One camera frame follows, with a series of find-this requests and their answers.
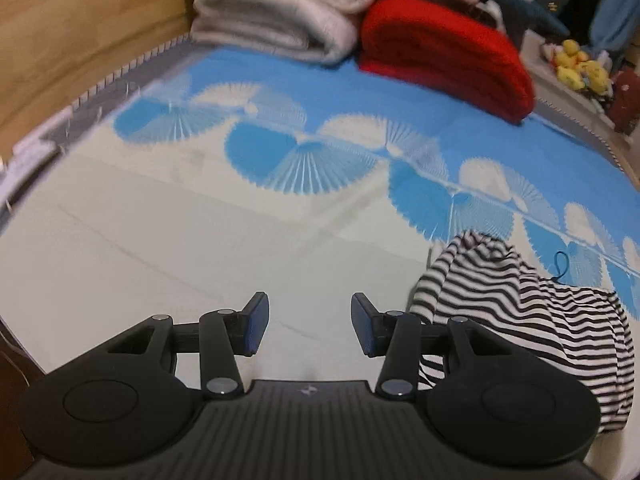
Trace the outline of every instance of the wooden panel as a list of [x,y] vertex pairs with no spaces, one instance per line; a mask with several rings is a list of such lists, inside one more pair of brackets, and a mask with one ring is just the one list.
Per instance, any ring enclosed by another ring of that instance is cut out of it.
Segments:
[[101,78],[188,31],[185,0],[0,0],[0,155]]

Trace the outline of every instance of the folded red blanket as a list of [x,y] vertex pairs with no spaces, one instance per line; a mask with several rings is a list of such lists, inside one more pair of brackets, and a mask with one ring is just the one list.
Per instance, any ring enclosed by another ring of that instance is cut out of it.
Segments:
[[518,123],[534,107],[529,73],[507,37],[423,0],[380,0],[362,24],[361,70],[441,90]]

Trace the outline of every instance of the silver screw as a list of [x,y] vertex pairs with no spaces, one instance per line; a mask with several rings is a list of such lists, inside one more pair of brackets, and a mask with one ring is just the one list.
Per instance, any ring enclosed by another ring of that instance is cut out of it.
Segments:
[[207,381],[207,390],[212,394],[226,395],[234,392],[238,383],[230,377],[216,377]]
[[394,397],[402,397],[405,395],[409,395],[414,387],[409,381],[405,381],[404,379],[389,379],[382,383],[382,391],[387,395],[391,395]]

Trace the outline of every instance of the blue bed sheet section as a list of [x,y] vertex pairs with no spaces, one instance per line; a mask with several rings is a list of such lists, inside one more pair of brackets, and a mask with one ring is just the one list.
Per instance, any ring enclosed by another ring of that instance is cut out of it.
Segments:
[[513,126],[436,91],[358,71],[221,49],[114,121],[128,142],[205,134],[235,117],[231,166],[256,186],[335,192],[388,163],[388,198],[425,238],[474,228],[504,239],[516,215],[540,264],[640,313],[640,195],[599,154],[535,116]]

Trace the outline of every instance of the black and white striped fabric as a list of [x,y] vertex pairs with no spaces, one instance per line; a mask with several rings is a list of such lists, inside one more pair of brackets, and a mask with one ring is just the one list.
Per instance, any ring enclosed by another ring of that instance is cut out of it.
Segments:
[[[575,376],[600,403],[600,431],[621,430],[634,394],[634,346],[615,292],[541,277],[502,240],[465,232],[420,278],[410,311],[446,324],[466,316]],[[423,356],[421,388],[444,377]]]

